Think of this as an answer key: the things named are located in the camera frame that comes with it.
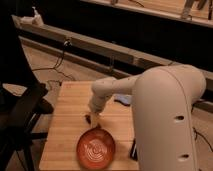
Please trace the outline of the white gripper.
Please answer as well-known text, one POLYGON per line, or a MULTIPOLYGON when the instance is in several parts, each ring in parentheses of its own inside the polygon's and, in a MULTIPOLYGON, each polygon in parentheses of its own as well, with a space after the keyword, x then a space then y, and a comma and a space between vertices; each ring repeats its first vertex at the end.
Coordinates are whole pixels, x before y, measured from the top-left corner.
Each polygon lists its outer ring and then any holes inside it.
POLYGON ((99 113, 101 113, 106 105, 106 100, 103 98, 92 97, 89 101, 89 109, 92 112, 90 114, 91 127, 96 128, 99 127, 99 113))

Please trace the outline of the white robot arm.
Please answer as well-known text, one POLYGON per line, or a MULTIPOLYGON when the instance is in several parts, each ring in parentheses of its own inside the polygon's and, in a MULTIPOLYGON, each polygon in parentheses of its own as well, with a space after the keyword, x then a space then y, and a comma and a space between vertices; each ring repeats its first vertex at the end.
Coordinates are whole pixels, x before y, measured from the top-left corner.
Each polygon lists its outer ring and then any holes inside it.
POLYGON ((192 65, 99 79, 91 86, 92 122, 97 122, 112 95, 130 94, 139 170, 198 171, 191 110, 205 89, 203 73, 192 65))

